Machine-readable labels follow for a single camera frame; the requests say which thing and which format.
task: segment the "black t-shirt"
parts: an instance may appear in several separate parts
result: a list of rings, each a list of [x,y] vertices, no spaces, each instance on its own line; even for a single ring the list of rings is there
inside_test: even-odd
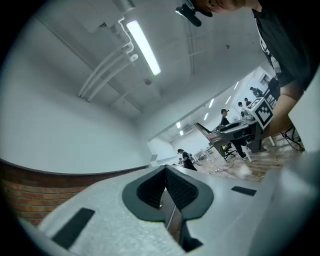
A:
[[[226,119],[224,116],[222,117],[221,119],[221,124],[224,125],[224,126],[227,126],[229,123],[228,119]]]
[[[189,155],[188,155],[187,152],[184,151],[184,152],[182,153],[182,158],[183,158],[183,159],[187,158],[187,159],[184,161],[184,164],[185,164],[186,166],[192,165],[192,161],[189,159]]]
[[[320,63],[318,8],[313,1],[259,2],[262,12],[253,10],[253,14],[268,50],[280,64],[280,86],[296,80],[305,90]]]

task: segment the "brick wall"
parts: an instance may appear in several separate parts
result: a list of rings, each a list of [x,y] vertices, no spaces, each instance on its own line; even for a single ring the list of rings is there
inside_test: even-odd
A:
[[[0,161],[1,188],[17,216],[33,225],[86,187],[146,166],[90,175],[62,175],[26,170]]]

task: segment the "floor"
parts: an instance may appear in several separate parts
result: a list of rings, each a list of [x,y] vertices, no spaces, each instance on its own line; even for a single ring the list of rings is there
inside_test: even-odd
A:
[[[202,166],[194,166],[202,173],[260,182],[268,170],[280,169],[287,161],[303,153],[293,149],[282,135],[273,137],[273,141],[275,147],[272,147],[269,139],[263,140],[265,152],[249,152],[252,162],[242,161],[237,152],[234,152],[235,157],[229,156],[225,161],[213,148],[210,157],[200,161]]]

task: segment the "black pants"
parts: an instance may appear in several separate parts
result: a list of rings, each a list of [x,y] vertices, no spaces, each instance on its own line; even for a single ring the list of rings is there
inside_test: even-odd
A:
[[[243,141],[243,139],[235,139],[235,140],[230,140],[231,143],[234,145],[236,151],[238,152],[238,154],[240,155],[240,157],[244,158],[246,156],[246,154],[242,151],[242,147],[244,146],[245,143]]]
[[[193,164],[188,164],[188,165],[184,165],[183,166],[184,168],[187,168],[187,169],[190,169],[190,170],[194,170],[194,171],[198,171],[197,169],[196,169],[196,167],[194,167],[194,165]]]

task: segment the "white box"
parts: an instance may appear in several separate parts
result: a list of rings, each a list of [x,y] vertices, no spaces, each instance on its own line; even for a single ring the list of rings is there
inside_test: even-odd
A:
[[[271,122],[274,116],[272,108],[264,97],[256,98],[255,101],[246,108],[246,111],[248,114],[254,116],[263,130]]]

